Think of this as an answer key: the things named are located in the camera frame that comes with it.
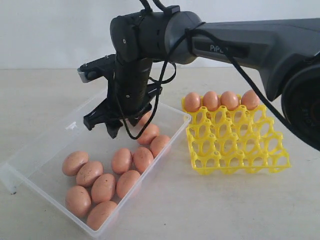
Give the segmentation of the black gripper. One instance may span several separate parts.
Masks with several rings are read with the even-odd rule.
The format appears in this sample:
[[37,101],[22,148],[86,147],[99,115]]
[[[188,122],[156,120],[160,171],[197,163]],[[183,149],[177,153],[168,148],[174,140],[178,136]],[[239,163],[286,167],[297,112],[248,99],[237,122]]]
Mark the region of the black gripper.
[[151,58],[125,61],[115,57],[114,77],[109,82],[107,98],[83,117],[83,123],[91,131],[98,124],[105,124],[108,134],[116,138],[122,126],[131,139],[138,139],[149,123],[145,123],[137,136],[129,130],[127,120],[135,127],[142,117],[152,110],[149,103],[162,88],[156,84],[148,84]]

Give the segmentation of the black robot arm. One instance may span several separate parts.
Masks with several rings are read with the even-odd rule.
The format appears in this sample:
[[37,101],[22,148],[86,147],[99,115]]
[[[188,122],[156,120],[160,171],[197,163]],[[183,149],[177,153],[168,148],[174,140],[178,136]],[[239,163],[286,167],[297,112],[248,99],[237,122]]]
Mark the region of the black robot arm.
[[176,6],[142,10],[110,23],[115,53],[78,68],[84,83],[104,77],[107,97],[83,118],[105,124],[115,138],[155,112],[166,80],[152,64],[186,65],[196,58],[232,64],[268,109],[300,140],[320,148],[320,20],[280,19],[206,23]]

